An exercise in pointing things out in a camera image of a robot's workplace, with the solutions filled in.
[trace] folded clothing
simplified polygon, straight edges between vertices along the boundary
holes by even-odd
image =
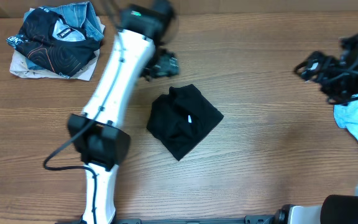
[[[56,12],[39,7],[27,16],[19,33],[7,42],[37,65],[63,77],[72,77],[95,57],[93,52],[99,49],[100,41],[93,38],[64,41],[65,38],[85,38],[86,31],[64,24],[62,19]]]
[[[86,36],[88,38],[93,38],[94,40],[102,40],[103,28],[99,22],[99,18],[96,16],[93,5],[91,2],[76,2],[67,4],[59,7],[49,7],[44,6],[44,8],[56,12],[64,18],[64,22],[71,27],[80,27],[86,31]],[[27,16],[34,9],[30,9],[29,12],[24,14],[23,20],[27,18]],[[30,70],[43,70],[39,65],[36,65],[29,59],[25,60],[27,67]]]
[[[190,152],[223,115],[194,86],[170,87],[152,105],[147,129],[178,161]]]

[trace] wooden table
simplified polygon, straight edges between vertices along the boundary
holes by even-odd
[[[312,51],[339,54],[338,37],[358,32],[358,12],[180,16],[179,76],[139,80],[126,114],[132,136],[120,167],[118,218],[243,217],[283,204],[316,205],[329,194],[351,195],[358,183],[358,143],[339,129],[316,84],[292,74]],[[9,73],[6,37],[22,19],[0,19],[0,223],[73,220],[85,207],[82,170],[50,172],[42,161],[69,137],[109,57],[107,24],[90,82],[30,80]],[[194,84],[224,115],[177,162],[146,130],[151,104],[170,86]],[[51,165],[79,165],[73,147]]]

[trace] pile of clothes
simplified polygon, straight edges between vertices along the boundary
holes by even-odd
[[[22,78],[77,78],[89,81],[96,67],[104,25],[90,2],[38,7],[24,14],[10,72]]]

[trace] dark graphic t-shirt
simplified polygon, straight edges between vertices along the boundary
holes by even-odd
[[[93,52],[100,48],[100,41],[86,38],[83,29],[70,26],[55,34],[55,38],[55,24],[62,21],[56,12],[39,7],[29,14],[19,33],[9,37],[7,43],[35,64],[61,76],[72,77],[94,58]],[[85,40],[69,42],[58,39],[64,39],[72,32],[81,32]]]

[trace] black cable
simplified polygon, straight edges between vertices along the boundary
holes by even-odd
[[[358,75],[358,71],[355,70],[349,70],[349,69],[343,69],[343,68],[329,68],[327,69],[329,72],[342,72],[342,74],[338,75],[337,77],[334,77],[328,81],[337,80],[338,78],[342,78],[348,74]]]
[[[333,81],[336,81],[340,78],[343,78],[347,75],[358,75],[358,71],[354,71],[354,70],[350,70],[350,69],[344,69],[344,68],[329,68],[327,69],[326,71],[329,71],[329,72],[342,72],[340,75],[334,77],[334,78],[330,78],[329,80],[326,80],[327,82],[326,83],[331,83]],[[328,97],[327,98],[327,103],[330,104],[330,105],[344,105],[346,103],[350,103],[350,102],[353,102],[353,101],[356,101],[358,100],[358,96],[357,97],[353,97],[351,98],[350,100],[348,101],[342,101],[342,102],[331,102],[331,97]]]
[[[101,106],[98,109],[98,112],[96,113],[95,117],[89,121],[78,133],[76,133],[71,139],[69,139],[68,141],[66,141],[65,143],[63,143],[59,148],[57,148],[56,150],[54,150],[45,160],[43,163],[43,166],[45,169],[47,170],[52,170],[52,171],[59,171],[59,170],[72,170],[72,169],[83,169],[83,170],[88,170],[92,173],[93,175],[93,179],[94,179],[94,190],[93,190],[93,199],[92,199],[92,213],[93,213],[93,223],[97,224],[97,219],[96,219],[96,191],[98,188],[98,181],[97,181],[97,175],[96,172],[90,168],[90,167],[85,167],[85,166],[65,166],[65,167],[50,167],[47,165],[48,161],[50,159],[52,159],[53,157],[55,157],[57,154],[59,154],[59,152],[62,152],[67,146],[69,146],[71,143],[73,143],[75,140],[77,140],[81,135],[83,135],[90,127],[92,127],[92,125],[94,125],[94,123],[96,122],[96,119],[98,118],[98,116],[100,115],[100,112],[103,110],[104,105],[106,104],[111,92],[112,92],[112,88],[114,87],[119,72],[121,71],[121,67],[122,67],[122,62],[124,61],[124,43],[121,39],[121,36],[118,33],[118,25],[116,24],[116,21],[114,20],[114,16],[110,15],[109,16],[111,22],[114,24],[114,26],[116,27],[116,37],[118,38],[119,44],[120,44],[120,57],[119,57],[119,65],[117,68],[117,72],[116,72],[116,76],[114,77],[114,80],[111,83],[111,86],[109,88],[109,91],[106,94],[106,97],[104,98]]]
[[[351,98],[350,100],[348,100],[348,101],[342,101],[342,102],[331,102],[331,97],[328,97],[327,98],[327,103],[329,104],[329,105],[344,105],[344,104],[347,104],[347,103],[351,103],[351,102],[353,102],[353,101],[357,101],[358,100],[358,96],[357,97],[353,97],[353,98]]]
[[[101,0],[102,5],[104,7],[104,11],[106,12],[106,14],[109,16],[110,22],[113,24],[114,28],[116,28],[116,30],[119,30],[119,26],[114,18],[114,13],[110,10],[110,7],[108,6],[108,4],[106,2],[109,2],[110,5],[112,5],[112,7],[117,11],[118,16],[120,13],[120,8],[118,6],[118,4],[115,2],[115,0]]]

